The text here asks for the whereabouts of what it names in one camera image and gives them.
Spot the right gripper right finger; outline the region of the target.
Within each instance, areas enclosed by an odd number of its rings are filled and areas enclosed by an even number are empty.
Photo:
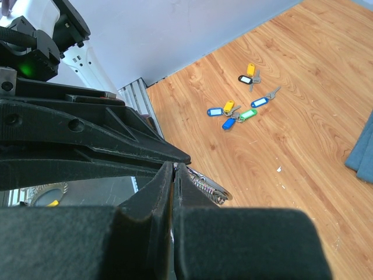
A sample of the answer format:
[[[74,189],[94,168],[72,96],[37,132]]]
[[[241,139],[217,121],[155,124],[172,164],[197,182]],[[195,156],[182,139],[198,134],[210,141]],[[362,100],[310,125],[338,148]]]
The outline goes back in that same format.
[[[291,208],[221,208],[175,170],[178,279],[331,279],[312,220]]]

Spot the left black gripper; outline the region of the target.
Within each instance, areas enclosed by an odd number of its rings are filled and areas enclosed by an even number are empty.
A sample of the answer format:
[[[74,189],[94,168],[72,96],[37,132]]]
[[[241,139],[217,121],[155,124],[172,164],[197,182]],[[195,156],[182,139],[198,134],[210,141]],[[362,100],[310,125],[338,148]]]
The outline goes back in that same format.
[[[87,147],[2,146],[2,191],[64,181],[151,177],[162,162],[191,162],[115,93],[19,78],[16,70],[1,67],[1,98],[2,142]]]

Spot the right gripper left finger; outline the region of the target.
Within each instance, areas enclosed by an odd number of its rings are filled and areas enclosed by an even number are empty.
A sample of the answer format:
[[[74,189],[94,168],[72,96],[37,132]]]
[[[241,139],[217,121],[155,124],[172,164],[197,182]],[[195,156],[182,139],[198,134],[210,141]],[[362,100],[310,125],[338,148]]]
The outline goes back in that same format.
[[[174,169],[119,206],[1,209],[2,279],[167,279]]]

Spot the silver metal keyring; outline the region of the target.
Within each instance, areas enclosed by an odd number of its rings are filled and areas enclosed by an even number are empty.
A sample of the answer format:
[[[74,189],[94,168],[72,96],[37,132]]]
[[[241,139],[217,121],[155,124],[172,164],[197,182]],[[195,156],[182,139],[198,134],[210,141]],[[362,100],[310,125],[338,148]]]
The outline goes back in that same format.
[[[217,208],[233,199],[224,187],[191,167],[174,163],[174,170],[175,205]]]

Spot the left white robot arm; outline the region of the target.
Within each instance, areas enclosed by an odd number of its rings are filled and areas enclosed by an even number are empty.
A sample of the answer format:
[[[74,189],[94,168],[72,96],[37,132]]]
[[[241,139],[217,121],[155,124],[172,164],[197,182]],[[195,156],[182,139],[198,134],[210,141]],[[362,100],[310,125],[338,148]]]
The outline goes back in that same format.
[[[1,13],[1,190],[128,175],[165,186],[190,163],[118,98],[69,1],[2,1]]]

